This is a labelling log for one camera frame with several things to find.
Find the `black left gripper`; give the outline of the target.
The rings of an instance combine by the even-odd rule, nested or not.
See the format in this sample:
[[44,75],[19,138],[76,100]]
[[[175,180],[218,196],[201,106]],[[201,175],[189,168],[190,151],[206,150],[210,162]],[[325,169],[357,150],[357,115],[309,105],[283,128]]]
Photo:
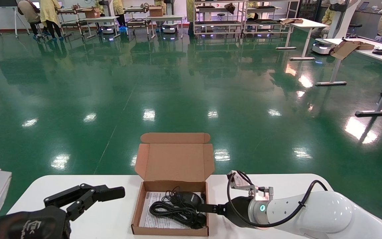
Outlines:
[[[44,209],[0,217],[0,239],[69,239],[75,221],[95,202],[125,197],[124,187],[80,184],[44,199]],[[66,212],[61,207],[68,205]]]

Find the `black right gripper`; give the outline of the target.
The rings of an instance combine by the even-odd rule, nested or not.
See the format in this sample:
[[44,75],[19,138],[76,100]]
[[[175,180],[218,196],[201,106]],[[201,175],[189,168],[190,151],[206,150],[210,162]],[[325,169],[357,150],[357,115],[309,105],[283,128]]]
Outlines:
[[253,200],[253,197],[235,197],[226,204],[199,204],[196,210],[200,213],[214,213],[217,215],[224,215],[232,224],[237,227],[256,229],[256,227],[243,221],[233,210],[232,206],[235,207],[236,211],[244,217],[247,221],[250,221],[248,216],[248,208]]

